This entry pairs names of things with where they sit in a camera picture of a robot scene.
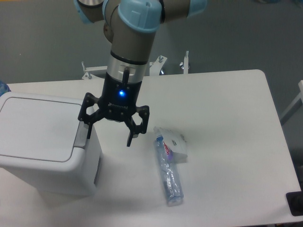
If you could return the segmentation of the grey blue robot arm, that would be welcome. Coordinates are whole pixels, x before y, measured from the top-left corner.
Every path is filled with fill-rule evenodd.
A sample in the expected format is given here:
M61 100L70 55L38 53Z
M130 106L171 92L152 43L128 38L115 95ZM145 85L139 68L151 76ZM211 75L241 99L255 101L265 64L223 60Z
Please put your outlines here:
M161 24L202 13L206 0L76 0L84 23L104 21L111 43L110 58L100 97L86 93L78 119L89 128L102 119L124 122L127 144L147 131L150 109L137 98Z

